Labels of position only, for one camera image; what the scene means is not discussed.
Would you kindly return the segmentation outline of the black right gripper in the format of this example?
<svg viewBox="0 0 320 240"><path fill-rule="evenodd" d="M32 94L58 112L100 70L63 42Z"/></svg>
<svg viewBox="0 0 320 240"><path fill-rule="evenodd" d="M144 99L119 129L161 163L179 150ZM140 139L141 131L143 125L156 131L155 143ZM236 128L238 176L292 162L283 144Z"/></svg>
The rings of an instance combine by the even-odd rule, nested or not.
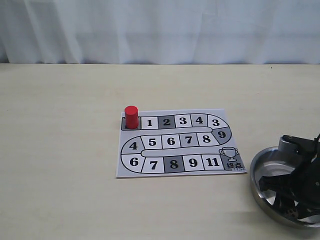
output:
<svg viewBox="0 0 320 240"><path fill-rule="evenodd" d="M320 153L299 157L301 162L290 174L262 176L258 186L262 192L276 192L272 204L276 212L298 212L297 220L302 220L320 214Z"/></svg>

